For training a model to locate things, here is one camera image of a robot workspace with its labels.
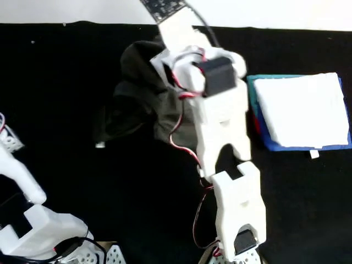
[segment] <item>black fabric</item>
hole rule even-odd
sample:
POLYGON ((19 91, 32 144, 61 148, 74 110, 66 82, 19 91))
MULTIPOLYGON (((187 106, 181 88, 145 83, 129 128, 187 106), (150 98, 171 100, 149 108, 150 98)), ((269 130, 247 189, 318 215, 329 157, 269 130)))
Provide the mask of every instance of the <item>black fabric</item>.
MULTIPOLYGON (((352 33, 215 32, 249 74, 337 72, 352 109, 352 33)), ((91 139, 92 116, 121 79, 123 51, 157 33, 86 22, 0 25, 0 110, 26 144, 16 157, 45 189, 48 207, 83 219, 97 240, 118 241, 128 263, 197 263, 191 226, 202 192, 191 157, 155 141, 147 126, 105 150, 91 139)), ((267 207, 261 254, 270 264, 352 263, 352 151, 312 161, 304 152, 269 152, 252 122, 249 131, 267 207)), ((214 238, 214 220, 210 197, 197 228, 202 244, 214 238)))

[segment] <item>perforated metal plate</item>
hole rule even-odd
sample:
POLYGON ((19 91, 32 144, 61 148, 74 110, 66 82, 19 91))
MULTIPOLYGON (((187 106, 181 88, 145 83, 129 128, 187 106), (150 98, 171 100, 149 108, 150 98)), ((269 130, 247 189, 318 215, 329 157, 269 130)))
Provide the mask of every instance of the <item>perforated metal plate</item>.
POLYGON ((107 255, 106 264, 126 264, 122 255, 121 249, 118 245, 113 245, 107 255))

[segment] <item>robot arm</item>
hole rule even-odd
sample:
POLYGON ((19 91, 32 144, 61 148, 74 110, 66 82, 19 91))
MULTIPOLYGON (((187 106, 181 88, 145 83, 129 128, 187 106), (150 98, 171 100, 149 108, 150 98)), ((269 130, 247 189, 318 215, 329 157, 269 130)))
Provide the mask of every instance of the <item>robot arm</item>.
POLYGON ((34 179, 29 170, 15 159, 0 141, 0 174, 14 180, 22 190, 28 202, 43 204, 46 194, 34 179))
POLYGON ((241 80, 246 74, 245 61, 234 52, 212 47, 205 35, 194 30, 191 10, 183 0, 141 1, 166 45, 151 63, 165 85, 191 105, 198 139, 193 156, 200 176, 213 185, 218 206, 218 247, 229 262, 261 263, 256 248, 266 241, 266 209, 260 171, 251 162, 238 166, 238 179, 215 171, 219 153, 227 144, 238 159, 251 159, 245 119, 248 92, 241 80))

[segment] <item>black wire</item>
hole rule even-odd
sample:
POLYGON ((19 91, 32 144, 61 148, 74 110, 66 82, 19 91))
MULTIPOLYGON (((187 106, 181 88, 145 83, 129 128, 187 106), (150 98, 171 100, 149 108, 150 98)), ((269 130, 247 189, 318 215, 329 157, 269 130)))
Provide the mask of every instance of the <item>black wire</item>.
POLYGON ((218 41, 218 39, 216 38, 216 35, 214 33, 214 31, 212 30, 212 28, 208 25, 208 23, 206 23, 205 19, 201 16, 201 14, 196 10, 194 9, 193 6, 191 6, 188 2, 185 1, 185 4, 186 6, 191 9, 193 11, 193 13, 198 17, 198 19, 202 22, 202 24, 205 26, 205 28, 207 29, 207 31, 209 32, 210 34, 210 37, 212 39, 212 42, 213 42, 213 46, 217 47, 217 48, 220 48, 220 43, 218 41))
POLYGON ((16 257, 13 256, 14 259, 17 259, 21 262, 26 262, 26 263, 37 263, 37 264, 41 264, 41 263, 49 263, 49 262, 53 262, 53 261, 57 261, 59 259, 62 259, 61 256, 53 256, 51 258, 48 258, 47 260, 31 260, 30 258, 26 258, 26 257, 16 257))
POLYGON ((107 252, 106 252, 106 250, 105 250, 105 248, 103 248, 101 245, 98 244, 98 242, 95 242, 93 239, 90 239, 90 238, 81 238, 81 239, 82 239, 82 240, 86 240, 86 241, 88 241, 88 242, 90 242, 90 243, 96 245, 97 248, 99 248, 101 251, 103 251, 103 253, 104 253, 104 261, 103 261, 103 264, 105 264, 105 263, 106 263, 106 259, 107 259, 107 255, 108 255, 107 252))

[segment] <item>red wire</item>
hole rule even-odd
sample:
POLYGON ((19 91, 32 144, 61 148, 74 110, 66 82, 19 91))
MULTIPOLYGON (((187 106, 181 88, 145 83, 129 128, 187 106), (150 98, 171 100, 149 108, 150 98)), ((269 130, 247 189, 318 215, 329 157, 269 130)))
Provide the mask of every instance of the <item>red wire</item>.
MULTIPOLYGON (((200 48, 200 50, 202 51, 202 61, 204 62, 204 61, 206 61, 205 50, 204 50, 203 48, 200 48)), ((172 71, 172 78, 174 79, 175 84, 177 85, 177 87, 179 87, 179 88, 182 89, 182 90, 185 90, 185 92, 181 92, 180 95, 179 95, 179 97, 178 97, 180 100, 182 100, 182 112, 181 112, 181 115, 180 115, 180 117, 179 117, 179 119, 178 119, 176 125, 174 126, 174 128, 173 128, 173 129, 171 130, 171 132, 170 132, 170 136, 169 136, 170 144, 171 144, 173 147, 175 147, 176 149, 186 151, 188 154, 190 154, 190 155, 195 159, 195 161, 197 162, 197 164, 200 165, 200 161, 199 161, 199 159, 198 159, 198 157, 197 157, 197 154, 196 154, 194 151, 192 151, 191 149, 189 149, 189 148, 180 147, 180 146, 176 145, 175 142, 174 142, 173 139, 172 139, 172 135, 173 135, 173 134, 180 128, 180 126, 182 125, 183 115, 184 115, 184 102, 183 102, 183 100, 185 100, 185 99, 187 99, 187 98, 194 98, 194 97, 196 97, 196 96, 200 96, 200 95, 202 95, 202 93, 189 92, 189 91, 187 91, 185 88, 183 88, 182 85, 181 85, 181 83, 180 83, 180 81, 178 80, 178 78, 176 77, 176 75, 175 75, 175 73, 174 73, 173 71, 172 71)), ((200 201, 200 203, 199 203, 199 205, 198 205, 198 208, 197 208, 197 211, 196 211, 196 215, 195 215, 195 218, 194 218, 194 220, 193 220, 192 235, 193 235, 193 241, 194 241, 194 243, 196 244, 196 246, 197 246, 198 248, 207 249, 207 248, 209 248, 210 246, 213 246, 214 244, 216 244, 217 242, 219 242, 219 240, 215 240, 215 241, 213 241, 212 243, 210 243, 210 244, 207 245, 207 246, 200 246, 199 243, 198 243, 198 241, 197 241, 195 232, 196 232, 197 222, 198 222, 200 210, 201 210, 201 208, 202 208, 202 204, 204 203, 205 198, 206 198, 208 192, 209 192, 210 190, 213 190, 214 187, 213 187, 213 185, 204 186, 204 185, 203 185, 203 182, 202 182, 202 179, 200 179, 200 185, 204 188, 205 192, 204 192, 204 195, 203 195, 203 197, 202 197, 202 199, 201 199, 201 201, 200 201)))
POLYGON ((5 128, 6 120, 5 120, 4 114, 0 113, 0 117, 1 117, 1 125, 0 125, 0 133, 1 133, 2 130, 4 130, 5 128))
POLYGON ((199 218, 199 213, 200 213, 200 210, 201 210, 201 208, 202 208, 202 205, 203 205, 203 203, 204 203, 204 201, 205 201, 205 198, 206 198, 206 196, 207 196, 207 194, 208 194, 209 191, 210 191, 210 189, 206 189, 205 192, 204 192, 204 194, 203 194, 202 199, 200 200, 200 203, 199 203, 198 208, 197 208, 197 211, 196 211, 196 215, 195 215, 195 217, 194 217, 193 227, 192 227, 193 241, 194 241, 194 243, 196 244, 196 246, 197 246, 198 248, 200 248, 200 249, 207 249, 207 248, 209 248, 210 246, 212 246, 212 245, 214 245, 214 244, 216 244, 216 243, 219 242, 219 240, 215 240, 215 241, 213 241, 212 243, 210 243, 210 244, 207 245, 207 246, 200 246, 199 243, 198 243, 198 241, 197 241, 197 238, 196 238, 196 226, 197 226, 197 221, 198 221, 198 218, 199 218))

